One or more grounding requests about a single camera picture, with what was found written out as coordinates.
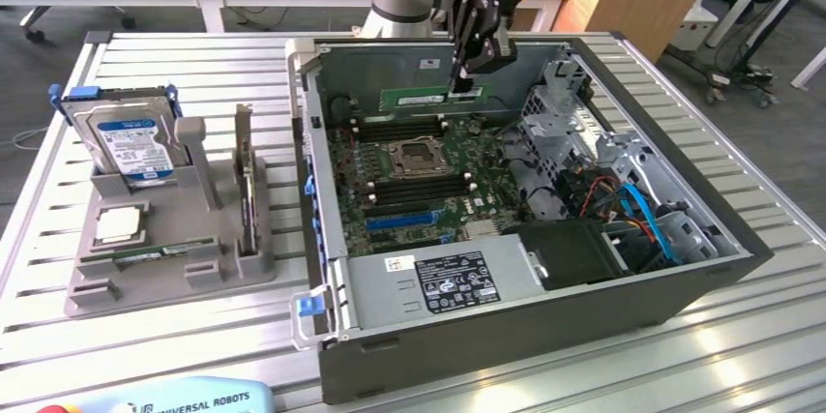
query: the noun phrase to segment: hard drive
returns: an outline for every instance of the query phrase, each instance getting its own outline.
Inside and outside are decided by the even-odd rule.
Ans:
[[[90,149],[99,174],[122,174],[130,186],[146,188],[173,182],[175,167],[190,165],[175,138],[181,111],[174,86],[79,87],[57,107]]]

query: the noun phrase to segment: motherboard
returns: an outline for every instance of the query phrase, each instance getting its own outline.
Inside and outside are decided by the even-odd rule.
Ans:
[[[498,235],[528,206],[481,115],[357,124],[329,134],[350,256]]]

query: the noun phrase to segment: floor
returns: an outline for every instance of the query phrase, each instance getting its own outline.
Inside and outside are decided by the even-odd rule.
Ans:
[[[724,13],[724,6],[715,2],[709,0],[708,8]],[[55,9],[39,23],[49,41],[31,44],[18,31],[25,12],[25,8],[0,11],[0,31],[5,31],[0,39],[0,56],[5,57],[0,60],[0,89],[5,89],[6,96],[0,141],[49,124],[54,111],[47,89],[50,84],[69,78],[86,32],[121,28],[119,15],[113,9]],[[195,9],[134,8],[130,12],[138,19],[142,32],[205,31]],[[365,9],[270,9],[258,12],[260,9],[241,11],[254,21],[249,24],[240,24],[244,18],[225,12],[228,31],[256,31],[268,25],[273,31],[348,31],[364,22],[368,14]],[[826,18],[816,10],[800,6],[757,54],[755,61],[769,66],[777,75],[775,90],[783,102],[768,109],[757,107],[752,92],[736,88],[728,92],[725,103],[705,104],[708,86],[703,75],[668,56],[660,60],[659,66],[776,184],[826,228],[826,195],[821,194],[826,163],[819,159],[819,154],[826,153],[826,139],[821,137],[826,127],[826,82],[819,76],[811,82],[808,92],[789,85],[808,60],[826,45],[825,23]],[[739,41],[735,37],[721,50],[721,63],[728,63]],[[699,58],[712,63],[716,53],[717,50],[704,47]],[[26,143],[37,146],[39,139],[41,136]],[[6,168],[0,177],[0,231],[6,229],[35,154],[0,142],[0,163]]]

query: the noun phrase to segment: aluminum table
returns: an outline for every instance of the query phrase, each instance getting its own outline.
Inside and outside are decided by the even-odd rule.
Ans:
[[[150,378],[194,374],[266,382],[278,411],[826,408],[824,232],[644,55],[608,34],[582,39],[759,230],[775,259],[663,326],[376,398],[322,403],[317,354],[296,351],[290,340],[289,300],[308,287],[290,131],[296,82],[285,61],[290,36],[298,33],[115,34],[109,44],[85,45],[70,85],[174,82],[183,113],[207,118],[213,159],[230,156],[237,103],[254,107],[280,276],[174,306],[67,319],[66,283],[93,186],[90,155],[57,118],[0,242],[0,409],[30,412]],[[601,90],[594,100],[608,119],[621,122]]]

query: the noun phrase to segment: gray plastic stand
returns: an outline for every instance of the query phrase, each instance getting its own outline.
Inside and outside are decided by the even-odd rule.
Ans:
[[[175,184],[131,191],[121,175],[93,176],[95,191],[65,306],[69,316],[138,310],[276,278],[264,160],[257,159],[258,254],[241,256],[236,157],[207,163],[203,118],[179,118],[177,137],[193,165],[175,168]],[[99,244],[101,214],[129,206],[141,210],[138,233]]]

